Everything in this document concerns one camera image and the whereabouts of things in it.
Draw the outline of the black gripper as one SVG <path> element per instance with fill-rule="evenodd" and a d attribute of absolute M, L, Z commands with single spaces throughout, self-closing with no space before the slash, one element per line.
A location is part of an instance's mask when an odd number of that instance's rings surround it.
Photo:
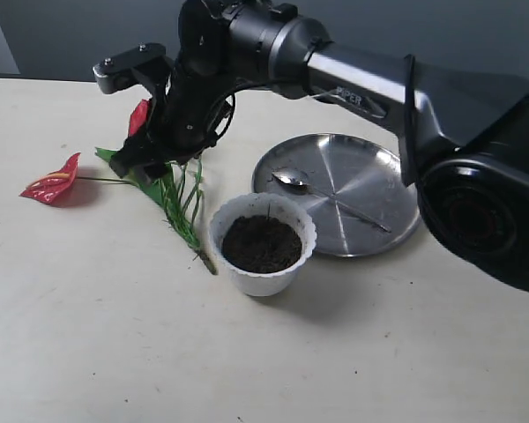
<path fill-rule="evenodd" d="M 158 146 L 145 131 L 138 131 L 109 159 L 118 176 L 134 171 L 140 188 L 168 174 L 161 153 L 198 154 L 215 146 L 223 96 L 235 87 L 236 77 L 224 71 L 204 76 L 194 71 L 181 52 L 174 60 L 170 82 L 163 112 L 149 126 L 149 135 Z"/>

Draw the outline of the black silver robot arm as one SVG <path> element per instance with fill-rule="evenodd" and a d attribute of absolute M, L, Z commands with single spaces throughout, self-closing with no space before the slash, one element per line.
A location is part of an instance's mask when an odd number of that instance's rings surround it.
<path fill-rule="evenodd" d="M 446 70 L 346 48 L 295 5 L 187 1 L 179 53 L 148 43 L 95 65 L 106 94 L 151 95 L 146 118 L 109 165 L 161 178 L 219 140 L 235 93 L 265 88 L 314 97 L 399 140 L 401 178 L 414 186 L 436 240 L 508 286 L 529 293 L 529 80 Z"/>

